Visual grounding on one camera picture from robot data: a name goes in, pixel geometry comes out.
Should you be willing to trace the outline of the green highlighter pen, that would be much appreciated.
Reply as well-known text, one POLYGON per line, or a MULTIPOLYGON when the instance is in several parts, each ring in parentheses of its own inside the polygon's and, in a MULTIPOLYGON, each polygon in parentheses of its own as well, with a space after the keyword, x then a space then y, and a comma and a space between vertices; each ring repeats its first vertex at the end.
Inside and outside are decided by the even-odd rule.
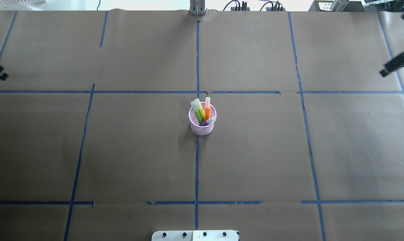
POLYGON ((199 116, 199 113, 198 113, 198 111, 197 111, 197 109, 196 109, 196 105, 195 105, 195 103, 194 103, 194 100, 190 102, 190 105, 191 105, 192 110, 193 110, 193 113, 195 114, 196 119, 197 119, 197 121, 198 121, 198 123, 199 123, 199 121, 201 120, 201 117, 199 116))

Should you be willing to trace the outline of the orange highlighter pen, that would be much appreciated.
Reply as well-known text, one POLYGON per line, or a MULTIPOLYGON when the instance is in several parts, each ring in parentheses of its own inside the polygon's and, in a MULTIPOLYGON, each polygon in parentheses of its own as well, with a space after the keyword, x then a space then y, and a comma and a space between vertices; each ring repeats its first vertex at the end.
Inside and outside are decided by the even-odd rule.
POLYGON ((211 117, 211 98, 205 98, 205 121, 207 121, 211 117))

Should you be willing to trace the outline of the purple highlighter pen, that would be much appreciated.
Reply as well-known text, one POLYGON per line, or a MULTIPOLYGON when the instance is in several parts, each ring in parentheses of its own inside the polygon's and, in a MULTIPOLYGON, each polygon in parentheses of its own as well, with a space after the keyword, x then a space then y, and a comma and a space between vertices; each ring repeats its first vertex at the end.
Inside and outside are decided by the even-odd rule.
POLYGON ((217 120, 217 117, 216 117, 216 116, 212 116, 212 117, 210 117, 209 119, 207 119, 205 122, 199 124, 199 126, 205 127, 205 126, 211 125, 211 124, 213 124, 214 122, 216 122, 216 120, 217 120))

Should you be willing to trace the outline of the metal cup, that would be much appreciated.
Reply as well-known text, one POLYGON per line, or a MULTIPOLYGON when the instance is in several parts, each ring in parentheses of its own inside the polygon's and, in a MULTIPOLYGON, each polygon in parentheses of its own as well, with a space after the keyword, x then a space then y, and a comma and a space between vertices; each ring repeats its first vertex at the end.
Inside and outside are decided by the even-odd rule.
POLYGON ((349 0, 334 0, 330 6, 330 9, 333 12, 343 12, 348 3, 349 0))

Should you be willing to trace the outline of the aluminium frame post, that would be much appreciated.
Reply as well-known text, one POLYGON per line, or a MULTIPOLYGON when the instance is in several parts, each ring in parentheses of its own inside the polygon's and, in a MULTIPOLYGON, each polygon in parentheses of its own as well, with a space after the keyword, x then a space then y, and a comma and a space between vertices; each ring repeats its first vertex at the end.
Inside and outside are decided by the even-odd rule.
POLYGON ((205 0, 190 0, 189 15, 204 16, 206 14, 205 0))

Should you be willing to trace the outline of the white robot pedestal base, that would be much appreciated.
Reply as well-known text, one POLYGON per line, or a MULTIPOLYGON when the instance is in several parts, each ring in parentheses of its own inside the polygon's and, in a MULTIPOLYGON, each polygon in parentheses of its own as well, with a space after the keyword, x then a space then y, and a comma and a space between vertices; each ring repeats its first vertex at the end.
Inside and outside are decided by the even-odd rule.
POLYGON ((239 241, 238 231, 220 230, 173 230, 155 231, 152 241, 239 241))

